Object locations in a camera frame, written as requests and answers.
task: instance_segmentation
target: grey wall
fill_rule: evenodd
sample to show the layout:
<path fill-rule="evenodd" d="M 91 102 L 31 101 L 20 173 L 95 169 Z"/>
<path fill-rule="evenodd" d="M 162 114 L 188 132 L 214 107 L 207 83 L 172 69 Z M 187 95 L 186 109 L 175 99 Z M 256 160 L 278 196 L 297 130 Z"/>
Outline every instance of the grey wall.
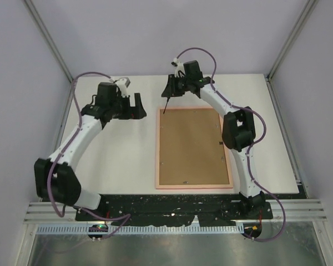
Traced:
<path fill-rule="evenodd" d="M 73 75 L 167 74 L 188 47 L 218 73 L 268 73 L 306 0 L 34 0 Z M 212 61 L 198 58 L 211 73 Z"/>
<path fill-rule="evenodd" d="M 274 84 L 310 191 L 333 228 L 333 0 L 319 1 Z"/>
<path fill-rule="evenodd" d="M 0 1 L 0 266 L 13 265 L 33 164 L 49 155 L 68 80 L 21 1 Z"/>

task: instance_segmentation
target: metal extrusion profile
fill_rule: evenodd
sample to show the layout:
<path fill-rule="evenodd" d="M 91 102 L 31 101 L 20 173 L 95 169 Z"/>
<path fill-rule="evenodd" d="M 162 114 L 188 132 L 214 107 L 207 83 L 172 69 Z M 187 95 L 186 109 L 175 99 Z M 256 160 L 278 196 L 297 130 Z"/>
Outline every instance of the metal extrusion profile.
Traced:
<path fill-rule="evenodd" d="M 263 220 L 263 222 L 281 222 L 282 211 L 279 204 L 275 200 L 269 201 L 273 211 L 274 219 Z M 324 213 L 321 202 L 318 199 L 284 199 L 281 200 L 285 211 L 286 220 L 288 222 L 304 222 L 304 221 L 326 221 L 327 217 Z M 66 207 L 65 217 L 59 218 L 54 212 L 50 202 L 31 202 L 29 204 L 24 223 L 25 224 L 97 224 L 99 222 L 77 222 L 75 221 L 76 210 L 72 207 Z M 234 220 L 235 222 L 251 223 L 257 220 Z"/>

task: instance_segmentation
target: purple cable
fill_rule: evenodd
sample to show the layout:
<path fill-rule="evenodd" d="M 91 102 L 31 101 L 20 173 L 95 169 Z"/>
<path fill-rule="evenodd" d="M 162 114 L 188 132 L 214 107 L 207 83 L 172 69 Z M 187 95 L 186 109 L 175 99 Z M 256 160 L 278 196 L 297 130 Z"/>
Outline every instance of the purple cable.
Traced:
<path fill-rule="evenodd" d="M 69 145 L 73 142 L 73 140 L 77 137 L 77 135 L 79 134 L 80 132 L 80 128 L 82 126 L 82 123 L 83 123 L 83 119 L 82 119 L 82 115 L 80 113 L 80 108 L 79 108 L 79 105 L 78 105 L 78 101 L 77 101 L 77 98 L 75 97 L 75 87 L 77 86 L 77 82 L 78 82 L 78 79 L 81 77 L 81 76 L 85 76 L 85 75 L 91 75 L 91 74 L 95 74 L 95 75 L 100 75 L 100 76 L 105 76 L 107 78 L 111 78 L 109 75 L 106 75 L 106 74 L 103 74 L 103 73 L 100 73 L 100 72 L 94 72 L 94 71 L 91 71 L 91 72 L 85 72 L 85 73 L 81 73 L 80 75 L 77 75 L 73 81 L 72 81 L 72 84 L 70 85 L 70 89 L 71 91 L 73 92 L 73 100 L 74 100 L 74 103 L 75 103 L 75 106 L 77 108 L 77 112 L 78 112 L 78 115 L 79 115 L 79 124 L 78 124 L 78 128 L 77 130 L 74 132 L 73 136 L 70 138 L 70 140 L 67 142 L 67 144 L 62 148 L 62 150 L 60 151 L 60 153 L 58 154 L 57 158 L 54 160 L 51 168 L 49 169 L 49 172 L 48 172 L 48 178 L 47 178 L 47 191 L 48 191 L 48 197 L 49 197 L 49 200 L 51 201 L 51 204 L 52 204 L 52 207 L 53 209 L 55 210 L 56 214 L 59 216 L 59 217 L 64 217 L 65 215 L 65 205 L 63 207 L 63 210 L 62 212 L 60 212 L 58 210 L 58 207 L 56 205 L 56 202 L 54 200 L 54 197 L 53 197 L 53 193 L 52 193 L 52 176 L 53 176 L 53 171 L 54 171 L 54 168 L 56 167 L 59 159 L 64 156 L 64 152 L 67 150 L 67 148 L 69 147 Z M 118 218 L 103 218 L 103 217 L 100 217 L 100 216 L 97 216 L 96 214 L 92 213 L 91 211 L 85 209 L 85 208 L 82 208 L 83 211 L 85 212 L 88 212 L 89 214 L 91 214 L 92 216 L 94 216 L 95 218 L 97 219 L 101 219 L 103 221 L 119 221 L 119 220 L 122 220 L 124 218 L 129 218 L 130 215 L 129 214 L 126 214 L 125 216 L 122 216 L 122 217 L 118 217 Z"/>
<path fill-rule="evenodd" d="M 114 234 L 116 234 L 116 232 L 119 231 L 120 228 L 122 226 L 124 226 L 125 223 L 127 223 L 128 219 L 130 217 L 130 214 L 127 214 L 125 216 L 126 216 L 126 219 L 114 231 L 112 231 L 111 233 L 107 234 L 106 236 L 101 237 L 101 240 L 107 239 L 107 238 L 113 236 Z M 40 258 L 42 256 L 44 250 L 47 250 L 47 251 L 55 253 L 55 254 L 64 254 L 64 253 L 72 251 L 74 248 L 80 247 L 82 244 L 84 244 L 86 242 L 89 242 L 89 241 L 90 241 L 90 238 L 79 242 L 78 244 L 72 246 L 71 248 L 68 248 L 68 249 L 65 249 L 65 250 L 59 250 L 59 251 L 57 251 L 57 250 L 51 250 L 50 248 L 48 248 L 47 245 L 48 245 L 49 241 L 46 241 L 45 244 L 43 245 L 41 251 L 39 252 L 39 254 L 37 256 L 36 261 L 34 262 L 34 266 L 38 265 L 38 262 L 39 262 L 39 260 L 40 260 Z"/>
<path fill-rule="evenodd" d="M 227 99 L 226 99 L 226 98 L 225 98 L 220 92 L 218 92 L 218 91 L 216 90 L 215 86 L 213 85 L 213 77 L 214 77 L 214 75 L 215 75 L 215 73 L 216 73 L 217 62 L 216 62 L 215 57 L 214 57 L 209 51 L 207 51 L 207 50 L 205 50 L 205 49 L 203 49 L 203 48 L 199 48 L 199 47 L 191 47 L 191 48 L 188 48 L 188 49 L 186 49 L 186 50 L 183 50 L 183 51 L 182 51 L 182 52 L 181 52 L 176 58 L 179 58 L 179 57 L 182 56 L 185 52 L 190 51 L 190 50 L 200 50 L 200 51 L 202 51 L 202 52 L 204 52 L 204 53 L 207 53 L 207 54 L 212 58 L 213 63 L 214 63 L 214 70 L 213 70 L 212 75 L 211 75 L 211 83 L 210 83 L 210 85 L 211 85 L 212 89 L 217 93 L 217 95 L 219 95 L 219 96 L 221 97 L 221 99 L 224 100 L 229 106 L 234 107 L 234 108 L 236 108 L 236 109 L 240 109 L 240 110 L 244 110 L 244 111 L 248 111 L 248 112 L 253 113 L 254 115 L 256 115 L 256 116 L 260 119 L 260 121 L 261 121 L 261 123 L 262 123 L 262 125 L 263 125 L 263 128 L 264 128 L 263 134 L 260 136 L 260 138 L 259 138 L 258 140 L 254 141 L 254 142 L 249 146 L 249 148 L 248 148 L 247 151 L 246 151 L 247 162 L 248 162 L 248 171 L 249 171 L 249 175 L 250 175 L 251 180 L 252 180 L 252 181 L 253 181 L 253 182 L 254 182 L 254 183 L 255 183 L 255 184 L 256 184 L 261 190 L 263 190 L 263 191 L 265 191 L 266 193 L 268 193 L 268 194 L 269 194 L 274 200 L 276 200 L 277 203 L 280 205 L 280 208 L 281 208 L 281 210 L 282 210 L 282 214 L 283 214 L 283 216 L 284 216 L 284 220 L 283 220 L 283 222 L 282 222 L 281 230 L 279 231 L 279 233 L 278 233 L 277 235 L 275 235 L 275 236 L 273 236 L 273 237 L 271 237 L 271 238 L 266 238 L 266 239 L 258 239 L 258 238 L 255 238 L 254 241 L 258 241 L 258 242 L 268 242 L 268 241 L 275 240 L 275 239 L 277 239 L 279 236 L 281 236 L 282 233 L 283 233 L 284 230 L 285 230 L 285 225 L 286 225 L 286 213 L 285 213 L 285 209 L 284 209 L 284 206 L 282 205 L 282 203 L 280 202 L 280 200 L 279 200 L 274 194 L 272 194 L 269 190 L 267 190 L 266 188 L 264 188 L 261 184 L 259 184 L 259 183 L 255 180 L 255 178 L 254 178 L 254 176 L 253 176 L 253 174 L 252 174 L 252 172 L 251 172 L 251 168 L 250 168 L 250 157 L 249 157 L 249 151 L 250 151 L 250 149 L 251 149 L 255 144 L 259 143 L 260 141 L 262 141 L 262 140 L 264 139 L 265 134 L 266 134 L 266 123 L 265 123 L 264 119 L 261 117 L 261 115 L 259 115 L 256 111 L 254 111 L 254 110 L 252 110 L 252 109 L 249 109 L 249 108 L 244 108 L 244 107 L 241 107 L 241 106 L 233 105 L 233 104 L 232 104 L 229 100 L 227 100 Z M 248 238 L 251 238 L 251 235 L 247 235 L 247 234 L 244 234 L 244 235 L 245 235 L 246 237 L 248 237 Z"/>

